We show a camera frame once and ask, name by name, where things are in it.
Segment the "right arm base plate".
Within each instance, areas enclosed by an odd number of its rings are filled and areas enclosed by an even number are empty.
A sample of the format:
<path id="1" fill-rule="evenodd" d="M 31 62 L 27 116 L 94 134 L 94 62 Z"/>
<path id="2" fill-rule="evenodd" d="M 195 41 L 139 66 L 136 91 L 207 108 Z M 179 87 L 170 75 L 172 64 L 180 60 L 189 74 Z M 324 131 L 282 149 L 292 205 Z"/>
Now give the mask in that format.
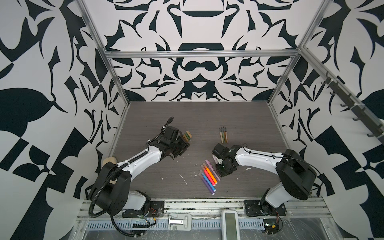
<path id="1" fill-rule="evenodd" d="M 285 205 L 282 204 L 278 208 L 274 208 L 266 201 L 262 200 L 245 200 L 245 214 L 248 217 L 262 217 L 262 216 L 286 216 Z"/>

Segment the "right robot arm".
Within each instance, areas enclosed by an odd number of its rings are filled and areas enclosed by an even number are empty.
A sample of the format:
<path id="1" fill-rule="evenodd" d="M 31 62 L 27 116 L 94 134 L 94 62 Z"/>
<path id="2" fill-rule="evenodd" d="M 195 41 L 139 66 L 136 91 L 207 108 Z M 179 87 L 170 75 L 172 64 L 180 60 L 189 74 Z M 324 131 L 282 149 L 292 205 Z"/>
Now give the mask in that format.
<path id="1" fill-rule="evenodd" d="M 218 158 L 216 169 L 220 177 L 232 174 L 238 166 L 265 170 L 279 177 L 280 182 L 251 206 L 251 213 L 248 214 L 251 217 L 271 215 L 293 199 L 306 201 L 317 178 L 314 168 L 290 149 L 283 153 L 267 153 L 240 145 L 227 148 L 217 144 L 212 154 Z"/>

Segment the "green pen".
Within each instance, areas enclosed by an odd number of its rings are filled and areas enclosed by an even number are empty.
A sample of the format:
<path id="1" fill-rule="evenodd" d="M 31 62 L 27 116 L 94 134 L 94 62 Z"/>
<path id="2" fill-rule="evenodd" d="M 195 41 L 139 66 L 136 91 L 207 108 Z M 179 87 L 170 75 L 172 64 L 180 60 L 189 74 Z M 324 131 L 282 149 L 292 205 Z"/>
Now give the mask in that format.
<path id="1" fill-rule="evenodd" d="M 222 127 L 221 132 L 222 132 L 222 136 L 223 136 L 223 142 L 224 142 L 224 143 L 227 143 L 225 127 Z"/>

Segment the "pink cream marker pen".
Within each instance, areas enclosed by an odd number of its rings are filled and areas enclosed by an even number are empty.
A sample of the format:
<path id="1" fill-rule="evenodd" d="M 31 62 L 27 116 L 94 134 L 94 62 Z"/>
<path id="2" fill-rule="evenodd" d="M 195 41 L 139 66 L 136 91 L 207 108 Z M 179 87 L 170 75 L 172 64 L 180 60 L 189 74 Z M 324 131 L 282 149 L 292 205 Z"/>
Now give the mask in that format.
<path id="1" fill-rule="evenodd" d="M 218 161 L 218 159 L 217 159 L 217 157 L 216 157 L 215 155 L 213 155 L 213 159 L 214 159 L 214 161 L 215 161 L 216 164 L 219 163 L 219 161 Z"/>

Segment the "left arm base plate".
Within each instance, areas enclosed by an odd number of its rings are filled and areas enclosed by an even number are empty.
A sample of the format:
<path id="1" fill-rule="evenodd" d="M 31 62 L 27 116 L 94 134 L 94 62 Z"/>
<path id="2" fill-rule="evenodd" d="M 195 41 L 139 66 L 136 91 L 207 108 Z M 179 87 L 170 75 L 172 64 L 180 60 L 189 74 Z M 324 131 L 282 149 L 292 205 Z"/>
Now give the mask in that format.
<path id="1" fill-rule="evenodd" d="M 164 215 L 164 201 L 146 202 L 140 210 L 125 210 L 122 213 L 123 218 L 139 218 L 144 216 L 147 218 L 162 217 Z"/>

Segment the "lilac marker pen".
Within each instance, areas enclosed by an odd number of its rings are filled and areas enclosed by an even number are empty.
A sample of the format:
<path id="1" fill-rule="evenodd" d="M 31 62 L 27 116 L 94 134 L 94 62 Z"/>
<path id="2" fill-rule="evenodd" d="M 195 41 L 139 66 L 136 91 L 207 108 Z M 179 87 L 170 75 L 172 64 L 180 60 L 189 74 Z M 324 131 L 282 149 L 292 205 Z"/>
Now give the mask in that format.
<path id="1" fill-rule="evenodd" d="M 213 173 L 213 175 L 215 176 L 216 180 L 220 181 L 221 179 L 220 179 L 219 175 L 216 173 L 216 171 L 215 171 L 213 165 L 210 163 L 210 161 L 205 160 L 205 162 L 209 166 L 209 168 L 210 168 L 211 172 Z"/>

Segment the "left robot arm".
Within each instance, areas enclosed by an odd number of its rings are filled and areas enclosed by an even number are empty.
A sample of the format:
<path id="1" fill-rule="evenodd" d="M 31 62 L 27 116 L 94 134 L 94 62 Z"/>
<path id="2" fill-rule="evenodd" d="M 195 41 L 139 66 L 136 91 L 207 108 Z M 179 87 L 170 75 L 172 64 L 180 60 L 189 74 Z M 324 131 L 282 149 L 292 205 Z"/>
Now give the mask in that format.
<path id="1" fill-rule="evenodd" d="M 89 193 L 90 218 L 103 214 L 115 216 L 122 210 L 137 215 L 147 214 L 151 198 L 141 191 L 131 191 L 131 182 L 164 158 L 181 156 L 190 146 L 182 137 L 182 132 L 170 126 L 173 119 L 170 117 L 161 132 L 148 140 L 146 148 L 137 155 L 120 163 L 104 164 Z"/>

